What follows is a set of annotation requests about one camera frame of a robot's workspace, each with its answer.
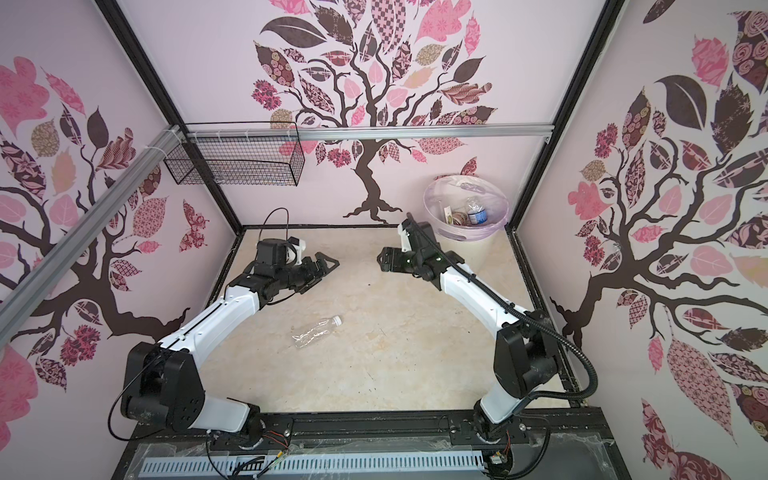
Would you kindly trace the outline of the clear bottle with white cap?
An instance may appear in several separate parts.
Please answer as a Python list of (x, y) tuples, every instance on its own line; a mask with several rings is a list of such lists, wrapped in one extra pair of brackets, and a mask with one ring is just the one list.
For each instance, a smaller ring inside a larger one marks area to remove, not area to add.
[(294, 346), (303, 349), (332, 334), (343, 324), (339, 316), (322, 319), (292, 336)]

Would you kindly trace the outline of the clear bottle with blue cap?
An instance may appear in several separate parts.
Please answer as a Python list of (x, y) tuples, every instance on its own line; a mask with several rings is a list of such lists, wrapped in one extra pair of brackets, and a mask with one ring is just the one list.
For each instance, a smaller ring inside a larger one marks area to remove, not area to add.
[(487, 209), (478, 198), (469, 198), (466, 201), (466, 214), (472, 226), (482, 225), (488, 221)]

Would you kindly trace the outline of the crushed orange coffee bottle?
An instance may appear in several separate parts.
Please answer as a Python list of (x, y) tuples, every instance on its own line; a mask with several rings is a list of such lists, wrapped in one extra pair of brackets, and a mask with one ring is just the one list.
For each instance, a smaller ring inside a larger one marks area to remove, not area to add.
[(462, 211), (445, 210), (446, 222), (453, 226), (468, 227), (471, 225), (468, 215)]

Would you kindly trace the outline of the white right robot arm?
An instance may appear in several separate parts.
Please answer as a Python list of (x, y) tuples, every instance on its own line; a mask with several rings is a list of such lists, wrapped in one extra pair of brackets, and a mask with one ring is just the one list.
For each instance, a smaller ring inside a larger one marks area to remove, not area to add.
[(474, 429), (495, 441), (501, 429), (532, 401), (531, 394), (559, 371), (555, 339), (540, 330), (541, 311), (508, 301), (482, 282), (453, 251), (443, 251), (431, 226), (409, 217), (397, 228), (401, 245), (377, 256), (384, 272), (407, 274), (430, 283), (458, 301), (494, 339), (495, 383), (474, 407)]

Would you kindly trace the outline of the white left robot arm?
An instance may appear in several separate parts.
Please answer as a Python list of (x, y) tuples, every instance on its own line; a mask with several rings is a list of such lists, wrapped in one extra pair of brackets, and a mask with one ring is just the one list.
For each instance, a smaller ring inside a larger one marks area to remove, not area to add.
[(223, 295), (191, 322), (154, 344), (142, 342), (127, 357), (123, 417), (161, 430), (211, 430), (259, 439), (265, 430), (256, 405), (208, 394), (199, 368), (234, 330), (283, 291), (303, 294), (338, 268), (322, 253), (291, 263), (252, 261)]

